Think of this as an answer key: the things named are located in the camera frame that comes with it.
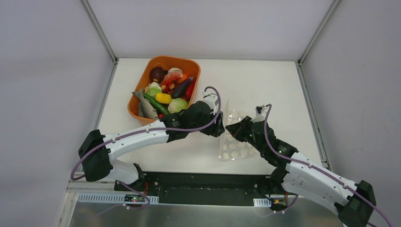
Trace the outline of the yellow toy corn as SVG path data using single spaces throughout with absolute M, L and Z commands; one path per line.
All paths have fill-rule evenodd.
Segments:
M 165 93 L 156 93 L 155 100 L 161 104 L 170 104 L 172 101 L 172 97 L 170 94 Z

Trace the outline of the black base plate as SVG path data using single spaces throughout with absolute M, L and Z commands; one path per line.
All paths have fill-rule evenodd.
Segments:
M 161 204 L 253 206 L 254 199 L 284 195 L 269 175 L 224 175 L 144 172 L 127 188 L 115 182 L 114 190 L 146 192 Z

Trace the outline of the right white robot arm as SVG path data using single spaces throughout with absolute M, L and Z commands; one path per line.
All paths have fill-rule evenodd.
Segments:
M 292 145 L 278 139 L 263 121 L 249 116 L 226 126 L 239 142 L 252 145 L 262 158 L 275 167 L 268 186 L 275 194 L 284 190 L 322 205 L 348 227 L 366 227 L 376 205 L 373 187 L 356 183 L 321 167 Z

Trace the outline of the orange plastic bin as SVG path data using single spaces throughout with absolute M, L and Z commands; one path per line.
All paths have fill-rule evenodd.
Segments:
M 194 103 L 195 94 L 197 90 L 197 85 L 199 82 L 199 77 L 201 74 L 201 68 L 199 64 L 193 60 L 179 58 L 174 56 L 167 56 L 167 55 L 160 55 L 152 58 L 149 60 L 147 66 L 144 69 L 142 76 L 139 79 L 139 82 L 135 88 L 135 91 L 139 91 L 141 88 L 145 88 L 150 82 L 150 71 L 154 67 L 161 67 L 164 70 L 168 70 L 172 67 L 178 67 L 179 69 L 183 70 L 188 76 L 194 77 L 194 88 L 192 89 L 191 95 L 189 96 L 189 104 Z M 139 123 L 143 126 L 153 122 L 152 119 L 141 117 L 139 115 L 139 107 L 140 107 L 140 100 L 132 96 L 128 102 L 128 112 L 132 117 L 137 119 Z

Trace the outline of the toy watermelon slice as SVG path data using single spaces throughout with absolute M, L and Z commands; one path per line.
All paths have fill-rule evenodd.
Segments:
M 183 76 L 183 74 L 179 71 L 171 71 L 165 75 L 164 79 L 160 83 L 160 86 L 168 85 L 171 82 L 174 82 L 174 81 L 182 78 L 182 76 Z

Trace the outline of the clear zip top bag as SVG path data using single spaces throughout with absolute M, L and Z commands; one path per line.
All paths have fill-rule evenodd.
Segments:
M 223 125 L 239 123 L 247 116 L 246 112 L 230 109 L 229 100 L 223 111 Z M 256 156 L 256 149 L 247 142 L 239 142 L 227 130 L 220 136 L 219 160 L 227 162 L 249 159 Z

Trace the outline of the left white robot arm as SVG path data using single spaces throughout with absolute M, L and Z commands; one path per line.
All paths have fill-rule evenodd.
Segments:
M 114 134 L 91 131 L 78 150 L 83 178 L 88 182 L 111 178 L 125 183 L 132 191 L 144 186 L 137 167 L 118 160 L 118 157 L 156 144 L 185 139 L 190 133 L 218 137 L 224 131 L 219 121 L 220 101 L 198 101 L 188 109 L 171 113 L 146 126 Z

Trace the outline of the green toy cabbage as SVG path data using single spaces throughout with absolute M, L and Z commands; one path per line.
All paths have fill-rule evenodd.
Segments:
M 177 113 L 188 108 L 188 102 L 182 98 L 172 99 L 168 105 L 169 113 Z

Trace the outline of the purple toy eggplant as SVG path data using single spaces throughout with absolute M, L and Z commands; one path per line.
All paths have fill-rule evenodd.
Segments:
M 177 85 L 177 87 L 173 90 L 173 92 L 171 94 L 172 99 L 182 97 L 185 94 L 188 87 L 192 84 L 193 80 L 194 80 L 194 77 L 188 77 L 183 82 L 181 82 L 179 85 Z

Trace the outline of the dark red toy apple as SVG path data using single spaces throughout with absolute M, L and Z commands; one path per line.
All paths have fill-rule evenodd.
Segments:
M 165 75 L 165 70 L 163 68 L 154 67 L 149 73 L 149 80 L 160 84 L 164 80 Z

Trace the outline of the red toy chili pepper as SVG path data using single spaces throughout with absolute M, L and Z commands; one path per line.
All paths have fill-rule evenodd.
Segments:
M 192 82 L 192 83 L 188 86 L 187 90 L 186 90 L 185 93 L 184 93 L 184 97 L 187 98 L 188 100 L 191 99 L 191 97 L 192 97 L 194 87 L 195 87 L 195 82 Z

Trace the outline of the white toy cauliflower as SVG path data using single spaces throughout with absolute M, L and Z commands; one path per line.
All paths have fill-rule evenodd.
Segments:
M 151 97 L 155 97 L 156 94 L 162 93 L 162 88 L 157 82 L 152 82 L 147 87 L 145 87 L 145 93 Z

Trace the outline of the grey toy fish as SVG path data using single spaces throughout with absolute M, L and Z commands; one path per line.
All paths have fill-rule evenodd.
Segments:
M 132 94 L 139 99 L 143 117 L 152 120 L 157 120 L 158 119 L 157 111 L 151 105 L 151 103 L 144 97 L 144 92 L 142 91 L 142 89 L 136 92 L 132 92 Z

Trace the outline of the green toy cucumber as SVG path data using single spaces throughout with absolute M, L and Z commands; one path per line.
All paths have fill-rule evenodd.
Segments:
M 155 100 L 155 98 L 151 97 L 150 95 L 146 93 L 142 93 L 144 98 L 149 101 L 149 103 L 156 108 L 160 113 L 167 115 L 170 114 L 170 112 L 158 101 Z

